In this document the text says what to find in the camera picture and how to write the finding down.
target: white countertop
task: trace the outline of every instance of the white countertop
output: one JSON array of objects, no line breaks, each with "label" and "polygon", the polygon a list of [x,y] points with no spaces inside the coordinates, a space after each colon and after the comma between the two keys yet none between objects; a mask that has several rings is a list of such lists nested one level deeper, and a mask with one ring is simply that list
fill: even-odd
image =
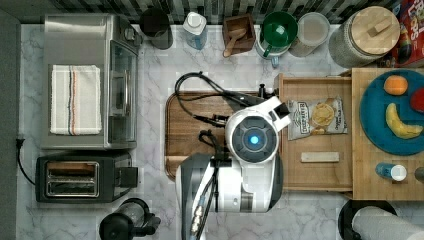
[{"label": "white countertop", "polygon": [[[345,69],[336,65],[327,43],[306,58],[290,53],[273,69],[270,61],[251,51],[223,58],[221,26],[208,26],[202,51],[183,40],[182,26],[172,26],[173,46],[153,48],[147,39],[139,50],[138,147],[131,152],[139,167],[139,187],[109,204],[62,205],[37,203],[34,187],[18,172],[17,239],[100,239],[98,227],[108,214],[129,197],[146,201],[152,213],[162,219],[158,232],[143,239],[180,239],[179,208],[175,184],[164,170],[165,103],[175,81],[184,73],[203,71],[222,87],[257,90],[260,83],[272,87],[278,73],[287,76],[338,75]],[[41,129],[43,67],[42,25],[22,25],[20,134],[26,139],[22,151],[24,168],[34,179]],[[208,89],[203,82],[187,81],[185,90]],[[278,204],[265,214],[210,213],[205,227],[208,240],[333,240],[340,239],[337,218],[347,201],[342,195],[325,192],[284,192]],[[424,204],[393,204],[399,215],[423,224]]]}]

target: green mug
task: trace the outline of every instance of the green mug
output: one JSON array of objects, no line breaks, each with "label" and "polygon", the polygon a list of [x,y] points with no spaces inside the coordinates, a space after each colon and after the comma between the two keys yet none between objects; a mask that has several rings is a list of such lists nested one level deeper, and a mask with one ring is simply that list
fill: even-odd
[{"label": "green mug", "polygon": [[289,49],[297,36],[296,19],[286,12],[272,12],[265,17],[261,26],[259,44],[265,49],[263,57],[270,52],[282,53]]}]

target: dish towel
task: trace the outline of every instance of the dish towel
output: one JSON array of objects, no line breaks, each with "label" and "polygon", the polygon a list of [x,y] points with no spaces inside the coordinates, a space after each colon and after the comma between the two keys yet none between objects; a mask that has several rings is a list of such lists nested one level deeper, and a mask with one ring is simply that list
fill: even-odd
[{"label": "dish towel", "polygon": [[53,65],[50,132],[99,134],[100,69],[95,65]]}]

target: power cord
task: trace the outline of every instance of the power cord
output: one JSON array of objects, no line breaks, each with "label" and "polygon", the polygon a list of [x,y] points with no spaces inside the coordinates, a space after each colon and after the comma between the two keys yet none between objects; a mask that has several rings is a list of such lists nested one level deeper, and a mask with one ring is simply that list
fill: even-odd
[{"label": "power cord", "polygon": [[25,139],[16,139],[16,161],[18,162],[19,168],[21,169],[22,174],[24,174],[24,177],[28,180],[28,182],[35,186],[34,181],[28,177],[21,163],[21,148],[24,145],[24,141]]},{"label": "power cord", "polygon": [[[210,142],[206,142],[203,137],[206,136]],[[217,138],[212,134],[212,131],[209,129],[208,131],[202,130],[199,133],[199,140],[209,146],[213,146],[213,148],[215,149],[215,155],[213,160],[214,162],[214,172],[212,174],[211,179],[209,179],[208,183],[206,184],[205,188],[203,189],[203,192],[201,194],[201,196],[206,196],[207,191],[210,189],[210,193],[209,193],[209,199],[208,199],[208,203],[207,206],[205,208],[202,220],[200,222],[199,225],[199,230],[197,232],[197,236],[196,239],[199,240],[200,237],[202,236],[202,232],[203,232],[203,228],[205,227],[206,224],[206,219],[208,217],[209,214],[209,209],[211,207],[212,204],[212,198],[215,196],[215,211],[218,211],[218,172],[219,172],[219,167],[221,165],[222,161],[225,161],[226,158],[228,158],[228,153],[225,152],[225,149],[219,145]]]},{"label": "power cord", "polygon": [[[198,77],[198,78],[202,79],[213,90],[215,90],[217,93],[205,94],[205,95],[202,95],[202,96],[191,97],[191,98],[182,97],[181,92],[180,92],[181,85],[183,84],[184,81],[186,81],[189,78],[193,78],[193,77]],[[202,121],[202,122],[211,124],[211,125],[213,125],[215,127],[225,127],[226,119],[225,120],[222,120],[222,119],[219,119],[219,117],[216,118],[215,116],[214,116],[214,118],[209,118],[209,117],[205,117],[205,116],[196,115],[196,114],[192,113],[190,110],[188,110],[186,108],[186,106],[183,104],[183,102],[184,101],[187,101],[187,102],[189,102],[189,101],[195,101],[195,100],[199,100],[199,99],[202,99],[202,98],[208,98],[208,97],[214,97],[214,96],[222,96],[222,97],[224,97],[226,99],[229,99],[229,100],[232,100],[232,101],[234,101],[236,103],[239,103],[240,106],[246,106],[247,107],[246,103],[244,103],[241,100],[239,100],[232,91],[228,91],[228,90],[223,89],[221,86],[219,86],[217,83],[215,83],[214,81],[212,81],[210,78],[208,78],[205,75],[203,75],[203,72],[198,72],[198,73],[197,72],[191,72],[191,73],[186,73],[186,74],[182,75],[177,80],[177,82],[175,83],[174,91],[175,91],[175,96],[177,97],[178,103],[180,104],[181,108],[188,115],[192,116],[193,118],[195,118],[195,119],[197,119],[199,121]]]}]

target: chip bag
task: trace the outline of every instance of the chip bag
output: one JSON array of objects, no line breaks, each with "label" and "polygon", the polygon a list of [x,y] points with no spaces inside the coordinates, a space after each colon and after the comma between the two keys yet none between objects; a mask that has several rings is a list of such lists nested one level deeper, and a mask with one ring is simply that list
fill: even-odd
[{"label": "chip bag", "polygon": [[292,123],[288,126],[288,140],[311,135],[347,133],[342,99],[287,102]]}]

